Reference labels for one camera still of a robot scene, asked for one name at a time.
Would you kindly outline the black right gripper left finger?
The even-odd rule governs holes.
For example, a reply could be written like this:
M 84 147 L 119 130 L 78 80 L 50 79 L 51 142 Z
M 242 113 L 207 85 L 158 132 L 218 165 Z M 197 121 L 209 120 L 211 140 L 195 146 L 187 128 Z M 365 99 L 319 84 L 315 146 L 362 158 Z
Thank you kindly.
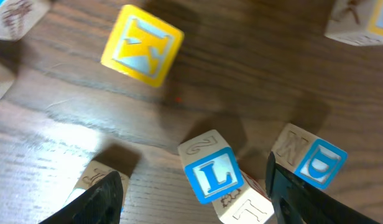
M 119 224 L 123 193 L 119 172 L 112 171 L 40 224 Z

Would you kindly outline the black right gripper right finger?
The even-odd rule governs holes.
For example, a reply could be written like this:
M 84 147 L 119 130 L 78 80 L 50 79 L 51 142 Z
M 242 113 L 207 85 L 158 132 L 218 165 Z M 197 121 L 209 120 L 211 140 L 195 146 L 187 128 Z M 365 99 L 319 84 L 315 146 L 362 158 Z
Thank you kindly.
M 276 163 L 272 152 L 267 161 L 265 189 L 278 223 L 379 224 Z

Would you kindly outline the blue L wooden block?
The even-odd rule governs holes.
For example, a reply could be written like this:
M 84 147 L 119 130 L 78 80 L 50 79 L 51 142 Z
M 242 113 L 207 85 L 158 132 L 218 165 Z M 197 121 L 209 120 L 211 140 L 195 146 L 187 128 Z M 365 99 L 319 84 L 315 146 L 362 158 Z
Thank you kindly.
M 177 147 L 185 175 L 201 204 L 210 203 L 244 184 L 236 156 L 212 129 Z

